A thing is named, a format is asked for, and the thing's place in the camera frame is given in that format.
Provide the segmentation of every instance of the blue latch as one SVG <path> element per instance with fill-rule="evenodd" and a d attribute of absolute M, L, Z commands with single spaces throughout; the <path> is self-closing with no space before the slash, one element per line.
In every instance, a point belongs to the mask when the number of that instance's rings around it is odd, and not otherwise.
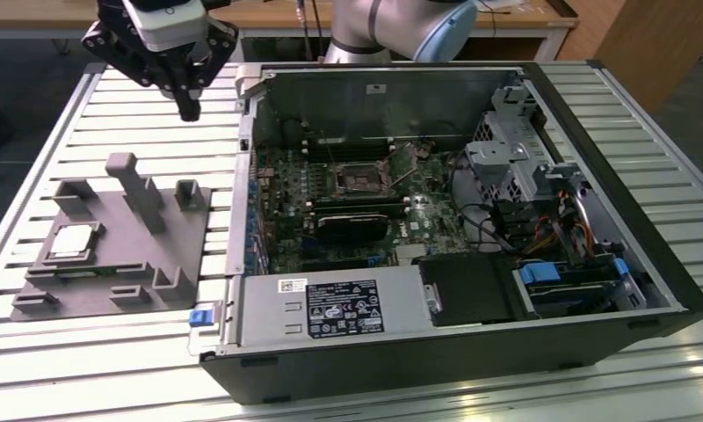
<path fill-rule="evenodd" d="M 524 284 L 560 281 L 561 274 L 553 262 L 530 262 L 518 271 Z"/>
<path fill-rule="evenodd" d="M 213 309 L 193 309 L 191 311 L 191 327 L 213 325 Z"/>
<path fill-rule="evenodd" d="M 614 264 L 614 269 L 618 270 L 618 274 L 621 275 L 621 278 L 625 278 L 625 276 L 629 274 L 629 265 L 625 263 L 622 258 L 616 258 L 612 263 Z"/>

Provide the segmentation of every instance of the green circuit board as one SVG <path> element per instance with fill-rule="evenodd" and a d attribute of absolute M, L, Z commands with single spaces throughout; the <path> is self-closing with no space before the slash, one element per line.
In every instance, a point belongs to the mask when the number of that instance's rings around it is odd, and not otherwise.
<path fill-rule="evenodd" d="M 421 245 L 427 253 L 468 249 L 445 190 L 449 156 L 449 152 L 425 154 L 411 142 L 400 144 L 385 161 L 368 163 L 311 164 L 297 151 L 260 151 L 259 184 L 271 272 L 344 269 L 345 265 L 396 266 L 396 248 L 401 245 Z M 357 183 L 353 189 L 340 187 L 345 178 Z M 383 240 L 332 247 L 320 244 L 313 236 L 308 202 L 344 195 L 407 197 L 405 218 L 391 220 Z"/>

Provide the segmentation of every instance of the barcode sticker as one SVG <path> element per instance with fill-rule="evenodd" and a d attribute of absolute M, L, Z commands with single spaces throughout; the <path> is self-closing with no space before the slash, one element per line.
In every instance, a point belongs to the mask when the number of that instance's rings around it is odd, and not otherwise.
<path fill-rule="evenodd" d="M 279 280 L 280 293 L 304 292 L 308 285 L 308 279 L 284 279 Z"/>

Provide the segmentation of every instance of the motherboard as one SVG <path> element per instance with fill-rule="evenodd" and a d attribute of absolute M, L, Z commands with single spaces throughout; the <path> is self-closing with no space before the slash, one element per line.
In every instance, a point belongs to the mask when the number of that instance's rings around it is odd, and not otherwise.
<path fill-rule="evenodd" d="M 455 153 L 427 139 L 391 142 L 363 156 L 341 143 L 325 140 L 315 153 L 311 145 L 259 150 L 269 272 L 409 265 L 464 251 L 447 186 Z"/>

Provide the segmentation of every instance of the table leg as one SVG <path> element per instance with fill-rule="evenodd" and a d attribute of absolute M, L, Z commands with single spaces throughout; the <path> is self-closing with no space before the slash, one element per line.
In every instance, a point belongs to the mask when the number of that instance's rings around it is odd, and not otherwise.
<path fill-rule="evenodd" d="M 556 59 L 558 52 L 561 51 L 562 42 L 565 41 L 568 31 L 569 28 L 557 28 L 550 30 L 550 33 L 542 40 L 542 44 L 537 50 L 537 55 L 534 56 L 534 60 L 537 62 L 552 62 Z"/>

